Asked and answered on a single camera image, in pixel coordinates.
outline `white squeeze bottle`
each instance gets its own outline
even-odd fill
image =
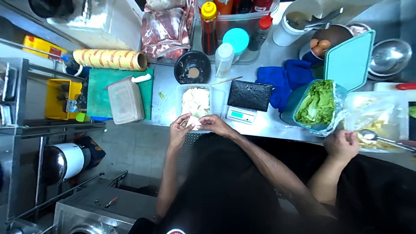
[[[230,43],[221,44],[215,52],[215,77],[225,78],[230,74],[234,49]]]

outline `blue towel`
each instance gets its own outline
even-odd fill
[[[256,83],[273,85],[270,105],[285,110],[290,91],[314,80],[310,63],[302,60],[287,60],[283,67],[259,67]]]

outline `cling film roll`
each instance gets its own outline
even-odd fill
[[[137,50],[75,50],[73,57],[77,63],[87,67],[112,68],[144,71],[147,68],[146,55]]]

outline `yellow cap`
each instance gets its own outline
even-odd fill
[[[213,2],[206,2],[201,7],[201,17],[204,20],[212,20],[217,15],[217,6]]]

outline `brown egg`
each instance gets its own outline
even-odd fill
[[[319,46],[312,48],[312,53],[318,57],[321,56],[322,52],[323,50]]]
[[[322,40],[318,43],[318,46],[321,47],[323,50],[326,50],[331,46],[331,42],[328,40]]]
[[[313,47],[317,46],[318,42],[318,39],[312,39],[310,43],[310,48],[312,49]]]

